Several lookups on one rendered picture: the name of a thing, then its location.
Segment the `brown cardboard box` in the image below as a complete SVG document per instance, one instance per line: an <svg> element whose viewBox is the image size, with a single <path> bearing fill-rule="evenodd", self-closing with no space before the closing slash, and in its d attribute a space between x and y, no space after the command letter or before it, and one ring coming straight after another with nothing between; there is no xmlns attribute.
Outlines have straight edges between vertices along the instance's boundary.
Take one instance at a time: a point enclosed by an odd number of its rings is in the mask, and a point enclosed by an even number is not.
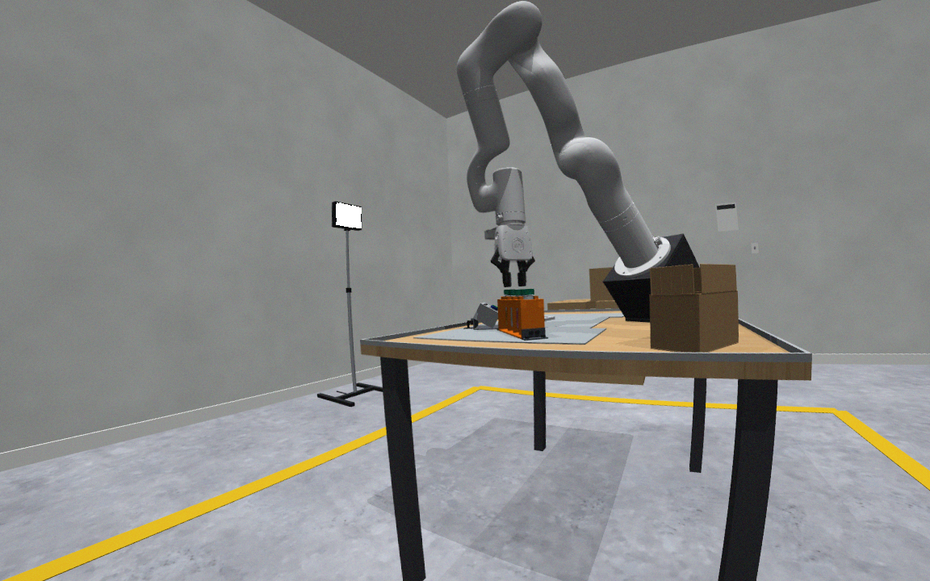
<svg viewBox="0 0 930 581"><path fill-rule="evenodd" d="M735 265L650 268L651 349L709 353L739 343Z"/></svg>

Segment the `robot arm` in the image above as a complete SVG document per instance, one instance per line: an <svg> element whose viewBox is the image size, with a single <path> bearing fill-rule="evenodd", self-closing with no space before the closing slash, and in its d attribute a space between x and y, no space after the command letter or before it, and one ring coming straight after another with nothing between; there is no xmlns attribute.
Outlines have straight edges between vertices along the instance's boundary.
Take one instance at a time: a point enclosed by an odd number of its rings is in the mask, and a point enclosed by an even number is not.
<svg viewBox="0 0 930 581"><path fill-rule="evenodd" d="M467 169L470 199L481 213L496 211L496 225L526 222L520 169L495 170L493 185L486 184L488 163L509 147L493 81L496 71L509 61L538 104L559 169L582 187L592 214L618 253L617 275L646 274L667 260L671 245L662 236L651 235L622 183L610 148L584 135L571 89L537 40L542 23L536 5L515 2L499 12L460 56L458 79L479 142Z"/></svg>

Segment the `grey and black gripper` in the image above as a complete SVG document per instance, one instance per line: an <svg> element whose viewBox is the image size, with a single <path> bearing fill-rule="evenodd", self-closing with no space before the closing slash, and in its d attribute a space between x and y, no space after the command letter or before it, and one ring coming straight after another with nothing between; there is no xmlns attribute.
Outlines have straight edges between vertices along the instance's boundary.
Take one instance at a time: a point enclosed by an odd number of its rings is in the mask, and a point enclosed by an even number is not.
<svg viewBox="0 0 930 581"><path fill-rule="evenodd" d="M501 256L499 257L499 255ZM526 272L530 265L535 262L535 259L532 258L528 228L522 222L507 222L507 224L496 227L495 253L491 262L501 270L505 287L512 286L512 273L509 272L509 262L517 262L519 286L526 286Z"/></svg>

